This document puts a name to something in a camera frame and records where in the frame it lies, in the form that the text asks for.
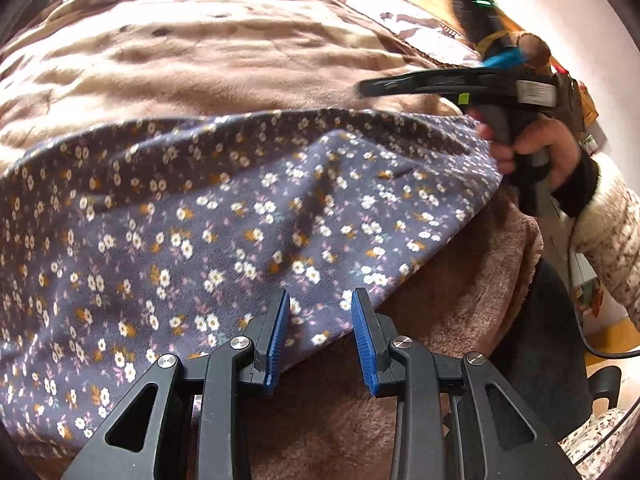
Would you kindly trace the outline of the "person's right hand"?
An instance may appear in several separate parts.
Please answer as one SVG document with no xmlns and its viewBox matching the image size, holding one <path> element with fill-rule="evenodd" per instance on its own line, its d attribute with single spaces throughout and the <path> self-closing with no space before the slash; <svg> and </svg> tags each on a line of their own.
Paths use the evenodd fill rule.
<svg viewBox="0 0 640 480">
<path fill-rule="evenodd" d="M 469 115 L 480 122 L 477 133 L 489 142 L 489 153 L 497 162 L 500 174 L 505 176 L 514 173 L 516 155 L 533 155 L 539 151 L 547 151 L 550 159 L 549 188 L 554 192 L 570 178 L 582 159 L 582 149 L 573 133 L 556 119 L 540 115 L 510 146 L 507 146 L 494 139 L 494 133 L 478 110 L 471 108 Z"/>
</svg>

